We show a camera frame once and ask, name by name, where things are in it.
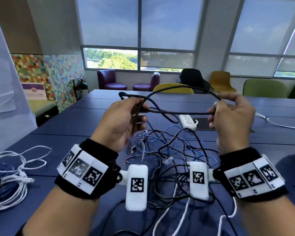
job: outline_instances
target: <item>yellow chair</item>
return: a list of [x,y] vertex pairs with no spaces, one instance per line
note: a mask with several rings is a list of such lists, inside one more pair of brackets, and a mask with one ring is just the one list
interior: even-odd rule
[[235,93],[231,86],[231,74],[226,71],[213,71],[210,78],[211,87],[217,92]]
[[[159,84],[157,85],[153,92],[158,91],[160,89],[168,88],[168,87],[173,87],[173,86],[186,86],[185,84],[178,84],[178,83],[165,83],[165,84]],[[194,93],[192,89],[190,88],[176,88],[176,89],[168,89],[162,92],[166,93]]]

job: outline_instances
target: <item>left hand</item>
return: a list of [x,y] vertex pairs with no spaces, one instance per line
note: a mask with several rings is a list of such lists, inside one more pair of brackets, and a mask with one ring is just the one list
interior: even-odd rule
[[95,129],[91,139],[115,152],[119,152],[128,141],[128,137],[137,131],[145,130],[145,115],[132,116],[137,111],[137,106],[143,99],[127,98],[114,102],[104,113],[101,122]]

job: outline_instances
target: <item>right hand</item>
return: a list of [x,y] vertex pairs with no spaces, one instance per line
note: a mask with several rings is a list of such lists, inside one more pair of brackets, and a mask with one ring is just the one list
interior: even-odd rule
[[244,98],[236,93],[218,93],[222,99],[234,101],[236,105],[218,101],[208,110],[213,113],[208,118],[210,128],[215,128],[218,133],[216,144],[222,154],[238,151],[249,147],[248,136],[254,122],[255,108]]

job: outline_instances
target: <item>power strip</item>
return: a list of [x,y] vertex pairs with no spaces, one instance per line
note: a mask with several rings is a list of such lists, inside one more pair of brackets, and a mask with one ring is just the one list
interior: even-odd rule
[[198,122],[194,123],[190,115],[179,115],[179,119],[183,128],[189,128],[192,131],[195,131],[197,129]]

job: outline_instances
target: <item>fire extinguisher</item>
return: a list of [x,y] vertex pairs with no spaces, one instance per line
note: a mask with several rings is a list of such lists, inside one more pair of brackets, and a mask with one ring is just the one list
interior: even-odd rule
[[85,97],[86,95],[88,95],[87,83],[85,83],[83,79],[81,79],[81,83],[79,87],[80,87],[80,92],[82,97]]

